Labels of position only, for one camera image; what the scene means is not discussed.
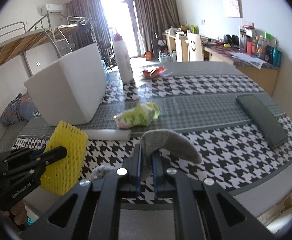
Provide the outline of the person's left hand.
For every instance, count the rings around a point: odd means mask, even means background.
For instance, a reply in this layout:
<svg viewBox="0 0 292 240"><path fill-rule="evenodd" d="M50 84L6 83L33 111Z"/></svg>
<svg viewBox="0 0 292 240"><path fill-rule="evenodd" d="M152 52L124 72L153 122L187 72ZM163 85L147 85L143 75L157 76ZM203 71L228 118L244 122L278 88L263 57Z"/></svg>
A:
<svg viewBox="0 0 292 240"><path fill-rule="evenodd" d="M0 211L3 217L9 217L10 214L14 216L14 222L17 225L27 224L28 216L24 201L19 201L9 211Z"/></svg>

